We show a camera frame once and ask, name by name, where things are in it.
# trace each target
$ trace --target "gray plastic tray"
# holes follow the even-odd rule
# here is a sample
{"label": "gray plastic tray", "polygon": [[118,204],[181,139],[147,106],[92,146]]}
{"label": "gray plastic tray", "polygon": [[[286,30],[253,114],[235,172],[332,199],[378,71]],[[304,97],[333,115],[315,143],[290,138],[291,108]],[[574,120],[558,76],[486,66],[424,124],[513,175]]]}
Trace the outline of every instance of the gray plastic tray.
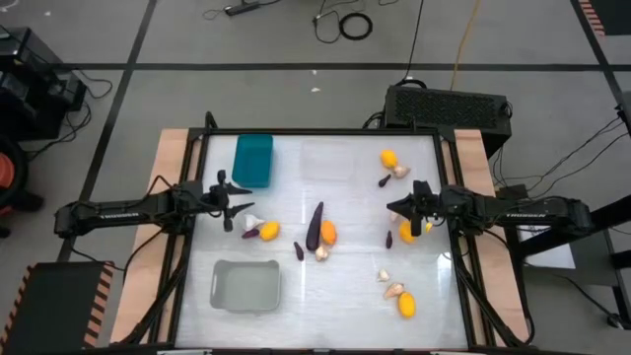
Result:
{"label": "gray plastic tray", "polygon": [[230,312],[265,312],[280,302],[280,265],[276,260],[218,260],[213,271],[210,305]]}

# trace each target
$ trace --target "orange bucket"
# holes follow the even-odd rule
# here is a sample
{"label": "orange bucket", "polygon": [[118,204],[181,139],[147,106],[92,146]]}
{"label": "orange bucket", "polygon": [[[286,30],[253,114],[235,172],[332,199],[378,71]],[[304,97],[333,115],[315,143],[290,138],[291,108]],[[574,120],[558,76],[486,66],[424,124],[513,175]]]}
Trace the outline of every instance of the orange bucket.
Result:
{"label": "orange bucket", "polygon": [[[15,176],[15,167],[11,159],[4,153],[0,153],[0,187],[9,187]],[[11,206],[0,208],[0,215],[11,212]]]}

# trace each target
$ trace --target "gray floor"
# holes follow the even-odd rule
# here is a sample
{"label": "gray floor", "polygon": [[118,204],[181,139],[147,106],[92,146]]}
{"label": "gray floor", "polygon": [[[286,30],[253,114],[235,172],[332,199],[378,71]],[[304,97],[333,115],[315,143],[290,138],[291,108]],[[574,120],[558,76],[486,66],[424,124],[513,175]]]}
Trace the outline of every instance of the gray floor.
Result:
{"label": "gray floor", "polygon": [[[12,2],[0,0],[0,8]],[[206,9],[235,2],[158,1],[138,62],[404,63],[418,11],[417,1],[379,7],[377,0],[366,0],[366,13],[375,22],[373,34],[364,41],[342,39],[325,45],[316,41],[311,24],[319,5],[316,0],[286,0],[233,19],[201,18]],[[66,62],[125,63],[148,3],[21,0],[0,12],[0,24],[32,27]],[[427,0],[414,62],[452,63],[472,5],[473,0]],[[344,13],[350,10],[348,6],[342,9]],[[322,23],[321,35],[334,36],[331,26]],[[630,36],[598,37],[597,41],[610,63],[631,64]],[[569,0],[482,0],[462,62],[597,64]],[[400,70],[308,69],[127,72],[131,77],[124,81],[123,100],[115,103],[120,110],[92,198],[141,195],[160,130],[199,126],[207,109],[222,127],[359,127],[381,108],[387,86],[403,74]],[[615,99],[601,72],[544,70],[458,74],[458,90],[502,94],[513,103],[513,137],[505,146],[503,169],[507,177],[544,172],[615,118]],[[88,74],[115,84],[124,76],[120,71]],[[411,75],[437,89],[447,89],[451,80],[449,71],[413,71]],[[615,76],[623,90],[631,90],[631,73]],[[33,163],[30,188],[45,196],[43,210],[3,217],[2,223],[10,225],[14,235],[0,241],[0,319],[10,310],[26,266],[56,258],[61,243],[51,232],[52,214],[78,197],[113,99],[114,93],[90,101],[94,118],[79,138],[50,149]],[[622,127],[597,139],[535,192],[587,162],[621,132]],[[587,170],[558,182],[550,194],[581,198],[592,208],[627,194],[629,149],[625,137]],[[631,224],[624,227],[631,230]],[[133,228],[96,231],[81,238],[77,249],[123,263],[134,232]],[[631,249],[628,236],[611,234],[616,249]],[[625,275],[631,284],[631,274]],[[107,309],[110,320],[119,288],[116,284]],[[609,290],[589,290],[613,309]],[[559,351],[629,353],[629,333],[605,325],[598,310],[563,280],[528,273],[526,291],[536,323],[535,345]],[[106,327],[101,343],[106,343],[109,331]]]}

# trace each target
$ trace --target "garlic bulb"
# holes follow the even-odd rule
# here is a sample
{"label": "garlic bulb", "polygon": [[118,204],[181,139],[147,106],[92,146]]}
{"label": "garlic bulb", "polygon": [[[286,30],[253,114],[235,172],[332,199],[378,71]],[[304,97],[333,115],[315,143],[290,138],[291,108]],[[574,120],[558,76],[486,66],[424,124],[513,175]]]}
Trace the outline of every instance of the garlic bulb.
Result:
{"label": "garlic bulb", "polygon": [[265,223],[265,221],[256,218],[256,216],[252,214],[244,215],[244,228],[246,232],[253,230],[254,228],[262,225],[263,223]]}
{"label": "garlic bulb", "polygon": [[319,246],[315,250],[315,260],[324,261],[328,258],[328,250],[324,246]]}
{"label": "garlic bulb", "polygon": [[387,300],[390,297],[396,297],[402,294],[404,291],[403,284],[401,283],[393,283],[387,287],[386,292],[384,293],[384,299]]}
{"label": "garlic bulb", "polygon": [[379,270],[379,275],[377,276],[377,281],[386,282],[390,279],[390,275],[387,274],[387,271],[384,269]]}
{"label": "garlic bulb", "polygon": [[398,213],[396,212],[390,212],[390,221],[392,223],[396,222],[396,220],[398,219],[398,216],[400,216]]}
{"label": "garlic bulb", "polygon": [[405,178],[407,173],[410,172],[410,169],[407,167],[396,166],[392,172],[394,173],[395,178]]}

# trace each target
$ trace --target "black equipment box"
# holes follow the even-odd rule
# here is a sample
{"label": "black equipment box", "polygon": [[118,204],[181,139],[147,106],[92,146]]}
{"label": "black equipment box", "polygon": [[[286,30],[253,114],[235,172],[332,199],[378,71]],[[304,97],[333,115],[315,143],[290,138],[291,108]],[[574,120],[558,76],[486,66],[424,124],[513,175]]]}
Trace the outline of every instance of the black equipment box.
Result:
{"label": "black equipment box", "polygon": [[28,28],[0,32],[0,131],[14,140],[53,139],[66,112],[81,108],[86,86]]}
{"label": "black equipment box", "polygon": [[482,132],[487,158],[511,137],[512,108],[506,97],[390,86],[386,128],[475,128]]}

